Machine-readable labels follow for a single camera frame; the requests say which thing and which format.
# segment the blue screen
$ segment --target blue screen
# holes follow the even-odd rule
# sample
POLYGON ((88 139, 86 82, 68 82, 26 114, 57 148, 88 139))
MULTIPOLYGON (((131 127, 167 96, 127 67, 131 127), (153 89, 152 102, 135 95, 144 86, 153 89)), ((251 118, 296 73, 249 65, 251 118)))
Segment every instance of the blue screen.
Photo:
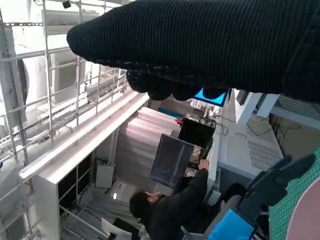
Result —
POLYGON ((215 105, 222 105, 224 103, 226 92, 222 93, 219 97, 214 99, 209 99, 204 97, 204 89, 202 88, 194 97, 198 98, 207 103, 215 104, 215 105))

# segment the person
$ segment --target person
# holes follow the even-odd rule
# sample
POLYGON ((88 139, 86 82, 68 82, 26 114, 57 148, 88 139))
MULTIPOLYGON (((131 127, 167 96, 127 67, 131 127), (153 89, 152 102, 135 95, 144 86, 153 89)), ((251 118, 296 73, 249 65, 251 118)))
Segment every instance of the person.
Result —
POLYGON ((198 168, 188 187, 176 195, 139 190, 131 197, 130 212, 140 219, 151 240, 181 240, 181 226, 192 233, 204 233, 209 226, 215 216, 215 209, 203 203, 209 161, 201 160, 198 168))

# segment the blue object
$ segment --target blue object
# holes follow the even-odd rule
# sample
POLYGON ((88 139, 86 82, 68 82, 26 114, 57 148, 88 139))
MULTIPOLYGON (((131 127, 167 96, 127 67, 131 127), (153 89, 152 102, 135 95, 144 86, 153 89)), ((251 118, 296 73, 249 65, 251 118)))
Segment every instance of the blue object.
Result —
POLYGON ((197 99, 197 100, 200 100, 200 101, 204 101, 204 102, 209 103, 209 104, 214 104, 214 105, 223 107, 224 103, 226 101, 226 97, 227 97, 227 92, 222 93, 217 98, 212 98, 212 99, 206 98, 204 96, 204 89, 202 88, 193 98, 197 99))
POLYGON ((229 209, 210 233, 208 240, 248 240, 253 231, 250 224, 229 209))
POLYGON ((173 112, 173 111, 170 111, 170 110, 167 110, 167 109, 164 109, 162 107, 159 107, 158 108, 158 112, 160 113, 163 113, 163 114, 167 114, 171 117, 174 117, 174 118, 177 118, 177 119, 182 119, 184 116, 182 116, 181 114, 178 114, 176 112, 173 112))

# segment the black monitor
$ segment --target black monitor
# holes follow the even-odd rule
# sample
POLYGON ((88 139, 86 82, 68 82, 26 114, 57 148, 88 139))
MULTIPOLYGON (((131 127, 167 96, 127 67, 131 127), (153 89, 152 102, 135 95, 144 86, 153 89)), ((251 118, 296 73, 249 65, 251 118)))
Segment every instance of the black monitor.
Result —
POLYGON ((185 118, 179 133, 179 139, 205 148, 212 140, 215 128, 185 118))
POLYGON ((162 134, 150 178, 174 188, 179 178, 185 174, 194 148, 190 143, 162 134))

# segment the green cutting mat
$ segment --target green cutting mat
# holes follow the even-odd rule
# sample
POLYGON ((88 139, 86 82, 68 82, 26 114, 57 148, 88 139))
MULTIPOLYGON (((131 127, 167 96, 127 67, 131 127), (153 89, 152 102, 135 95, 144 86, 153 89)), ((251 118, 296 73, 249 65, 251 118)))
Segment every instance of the green cutting mat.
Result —
POLYGON ((299 179, 290 181, 285 196, 276 206, 269 208, 270 240, 286 240, 291 215, 304 191, 320 177, 320 148, 315 152, 315 163, 299 179))

